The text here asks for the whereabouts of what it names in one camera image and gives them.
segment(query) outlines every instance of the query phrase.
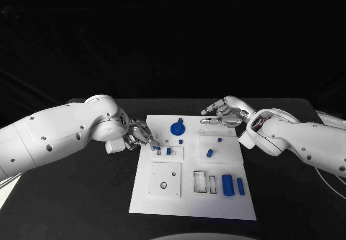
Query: blue object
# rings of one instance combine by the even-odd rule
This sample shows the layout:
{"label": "blue object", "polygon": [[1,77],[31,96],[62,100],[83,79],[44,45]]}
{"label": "blue object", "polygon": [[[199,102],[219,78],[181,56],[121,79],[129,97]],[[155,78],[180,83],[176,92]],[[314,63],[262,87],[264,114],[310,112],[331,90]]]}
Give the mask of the blue object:
{"label": "blue object", "polygon": [[222,176],[222,186],[223,186],[223,195],[230,197],[235,196],[235,187],[233,187],[233,179],[230,175]]}
{"label": "blue object", "polygon": [[245,196],[245,191],[243,191],[243,181],[240,178],[236,179],[238,182],[238,188],[239,188],[239,194]]}
{"label": "blue object", "polygon": [[213,150],[210,149],[209,151],[207,151],[207,154],[206,154],[206,156],[210,158],[212,156],[213,156]]}
{"label": "blue object", "polygon": [[178,121],[171,125],[170,132],[173,135],[180,136],[186,132],[186,126],[183,125],[183,119],[178,118]]}

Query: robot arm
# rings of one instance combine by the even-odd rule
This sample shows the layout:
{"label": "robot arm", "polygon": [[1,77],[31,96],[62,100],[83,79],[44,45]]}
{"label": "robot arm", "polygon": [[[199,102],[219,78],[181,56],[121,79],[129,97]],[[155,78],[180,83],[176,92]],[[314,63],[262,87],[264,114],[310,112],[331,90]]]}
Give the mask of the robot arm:
{"label": "robot arm", "polygon": [[0,129],[0,181],[78,151],[91,140],[105,142],[108,154],[138,145],[160,147],[147,124],[129,119],[114,99],[91,97],[46,109]]}
{"label": "robot arm", "polygon": [[[248,149],[258,146],[275,157],[288,149],[305,164],[346,178],[346,130],[317,123],[301,123],[279,109],[255,112],[232,96],[225,97],[206,108],[202,115],[215,109],[219,118],[206,118],[200,123],[222,124],[235,128],[245,122],[246,130],[239,142]],[[227,114],[226,116],[220,115],[220,110]]]}

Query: robotic hand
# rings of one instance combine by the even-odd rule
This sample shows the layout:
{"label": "robotic hand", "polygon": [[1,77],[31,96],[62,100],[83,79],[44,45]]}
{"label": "robotic hand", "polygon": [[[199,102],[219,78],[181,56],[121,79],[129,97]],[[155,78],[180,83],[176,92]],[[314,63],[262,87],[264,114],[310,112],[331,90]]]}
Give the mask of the robotic hand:
{"label": "robotic hand", "polygon": [[313,167],[346,178],[346,130],[318,123],[301,123],[279,109],[255,109],[236,97],[227,96],[203,111],[206,115],[216,110],[217,118],[206,118],[202,124],[222,124],[229,128],[246,123],[239,143],[253,146],[271,156],[285,149]]}
{"label": "robotic hand", "polygon": [[144,121],[129,119],[112,97],[46,109],[0,129],[0,182],[78,151],[91,140],[105,142],[108,154],[160,143]]}

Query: black table surface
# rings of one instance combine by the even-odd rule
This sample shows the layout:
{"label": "black table surface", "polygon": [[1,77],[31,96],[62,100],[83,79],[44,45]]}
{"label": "black table surface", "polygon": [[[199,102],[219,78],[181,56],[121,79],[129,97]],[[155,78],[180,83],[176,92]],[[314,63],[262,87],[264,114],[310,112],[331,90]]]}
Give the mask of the black table surface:
{"label": "black table surface", "polygon": [[[199,116],[216,100],[115,101],[132,118],[145,119],[147,115]],[[69,103],[83,101],[72,99]],[[323,123],[304,99],[245,101],[258,110],[287,111],[302,123]],[[238,136],[243,130],[245,124],[236,129]],[[315,169],[289,151],[278,157],[256,147],[248,150],[240,146],[240,151],[256,221],[128,213],[140,147],[106,154],[105,143],[91,141],[82,151],[21,176],[0,210],[0,239],[150,240],[181,233],[255,239],[343,236],[346,200],[326,186]]]}

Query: white cable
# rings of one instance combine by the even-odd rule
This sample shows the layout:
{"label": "white cable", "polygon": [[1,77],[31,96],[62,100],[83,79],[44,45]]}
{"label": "white cable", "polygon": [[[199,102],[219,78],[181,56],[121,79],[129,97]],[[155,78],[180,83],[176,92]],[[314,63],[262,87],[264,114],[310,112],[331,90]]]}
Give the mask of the white cable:
{"label": "white cable", "polygon": [[330,184],[328,184],[327,181],[324,180],[318,169],[317,169],[317,168],[314,168],[314,169],[315,169],[315,171],[317,171],[317,173],[318,173],[318,176],[320,176],[321,180],[324,181],[326,185],[327,185],[327,186],[330,187],[330,189],[336,192],[336,194],[346,200],[346,197],[331,188]]}
{"label": "white cable", "polygon": [[336,177],[339,178],[340,182],[346,185],[346,182],[341,180],[341,178],[339,176],[336,176]]}

